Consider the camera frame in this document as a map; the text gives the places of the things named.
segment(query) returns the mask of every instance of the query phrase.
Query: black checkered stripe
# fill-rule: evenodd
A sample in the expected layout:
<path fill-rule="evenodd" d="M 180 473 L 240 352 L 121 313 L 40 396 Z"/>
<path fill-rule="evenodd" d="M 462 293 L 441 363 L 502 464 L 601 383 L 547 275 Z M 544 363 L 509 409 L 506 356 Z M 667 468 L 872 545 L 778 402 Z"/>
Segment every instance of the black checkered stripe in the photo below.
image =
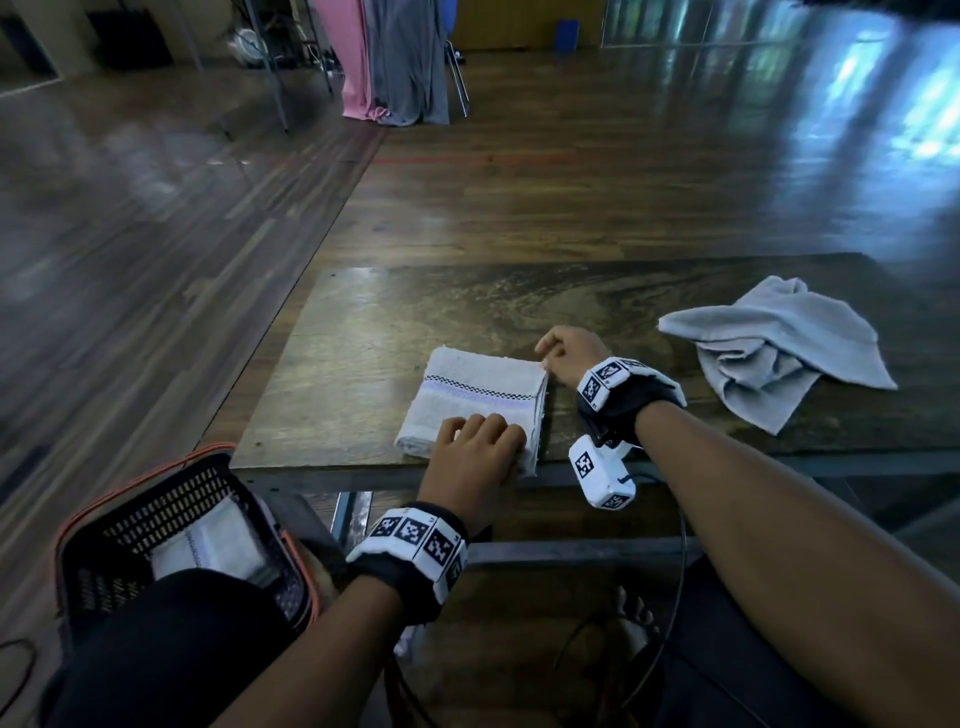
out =
<path fill-rule="evenodd" d="M 445 376 L 439 375 L 427 375 L 423 378 L 424 381 L 439 381 L 443 384 L 449 384 L 451 387 L 456 387 L 457 389 L 463 389 L 468 392 L 472 392 L 475 395 L 486 395 L 487 397 L 499 397 L 502 400 L 515 400 L 515 401 L 530 401 L 535 400 L 537 395 L 514 395 L 509 392 L 497 392 L 495 389 L 483 389 L 482 387 L 473 387 L 469 384 L 464 384 L 462 381 L 457 381 L 456 379 L 448 379 Z"/>
<path fill-rule="evenodd" d="M 603 409 L 603 405 L 607 403 L 610 390 L 619 384 L 623 384 L 631 376 L 652 376 L 670 387 L 677 398 L 677 404 L 686 407 L 686 397 L 684 397 L 684 390 L 681 389 L 680 384 L 663 372 L 658 372 L 641 361 L 621 359 L 617 356 L 610 356 L 589 369 L 580 380 L 580 384 L 577 385 L 577 391 L 590 405 L 590 409 L 599 412 Z"/>
<path fill-rule="evenodd" d="M 389 553 L 409 561 L 433 584 L 440 605 L 467 566 L 467 542 L 446 521 L 419 508 L 391 508 L 347 561 L 365 553 Z"/>

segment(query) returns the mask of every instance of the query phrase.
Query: basket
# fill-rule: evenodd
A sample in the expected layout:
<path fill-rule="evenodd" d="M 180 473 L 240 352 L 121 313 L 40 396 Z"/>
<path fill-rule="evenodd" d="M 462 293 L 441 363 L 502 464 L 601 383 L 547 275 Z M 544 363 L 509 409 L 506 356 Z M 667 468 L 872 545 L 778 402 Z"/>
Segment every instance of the basket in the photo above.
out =
<path fill-rule="evenodd" d="M 193 464 L 156 481 L 158 474 L 197 457 Z M 290 625 L 299 632 L 316 618 L 316 591 L 289 536 L 228 465 L 229 454 L 222 448 L 200 450 L 100 498 L 67 523 L 54 551 L 65 657 L 112 612 L 154 582 L 153 548 L 204 516 L 224 497 L 233 498 L 244 512 L 280 573 L 267 591 Z M 120 496 L 135 487 L 142 492 L 117 504 Z M 80 521 L 85 523 L 77 527 Z"/>

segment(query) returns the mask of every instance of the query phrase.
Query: hand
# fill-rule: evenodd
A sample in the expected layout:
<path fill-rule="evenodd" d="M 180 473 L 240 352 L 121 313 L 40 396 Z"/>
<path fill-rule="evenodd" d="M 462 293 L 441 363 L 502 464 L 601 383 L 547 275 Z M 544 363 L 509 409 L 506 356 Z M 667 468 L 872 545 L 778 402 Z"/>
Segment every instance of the hand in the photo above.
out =
<path fill-rule="evenodd" d="M 500 485 L 526 442 L 523 428 L 500 415 L 444 420 L 417 500 L 446 508 L 476 536 L 493 523 Z"/>
<path fill-rule="evenodd" d="M 600 337 L 585 328 L 553 327 L 535 349 L 543 368 L 570 389 L 576 389 L 584 374 L 612 356 Z"/>

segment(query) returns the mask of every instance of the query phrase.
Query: pink curtain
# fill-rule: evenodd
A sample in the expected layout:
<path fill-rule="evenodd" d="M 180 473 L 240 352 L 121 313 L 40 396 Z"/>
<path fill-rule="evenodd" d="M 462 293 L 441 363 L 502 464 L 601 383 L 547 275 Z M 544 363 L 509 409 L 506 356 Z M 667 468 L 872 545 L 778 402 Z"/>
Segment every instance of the pink curtain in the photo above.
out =
<path fill-rule="evenodd" d="M 344 116 L 374 119 L 363 0 L 313 0 L 326 36 L 344 67 Z"/>

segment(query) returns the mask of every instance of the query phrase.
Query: blue chair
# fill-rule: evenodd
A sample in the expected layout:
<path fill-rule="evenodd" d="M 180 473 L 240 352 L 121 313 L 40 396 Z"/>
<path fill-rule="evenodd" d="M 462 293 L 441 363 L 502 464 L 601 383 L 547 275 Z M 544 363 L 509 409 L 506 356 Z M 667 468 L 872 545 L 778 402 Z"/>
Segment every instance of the blue chair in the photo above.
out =
<path fill-rule="evenodd" d="M 453 26 L 457 22 L 457 0 L 438 0 L 438 2 L 440 2 L 440 16 L 447 37 L 447 40 L 444 41 L 444 55 L 447 64 L 450 66 L 450 75 L 453 76 L 453 86 L 457 89 L 460 108 L 464 110 L 464 118 L 466 119 L 470 111 L 470 97 L 467 96 L 467 85 L 464 84 L 463 74 L 460 73 L 456 51 L 453 50 L 453 43 L 449 40 L 450 34 L 453 33 Z"/>

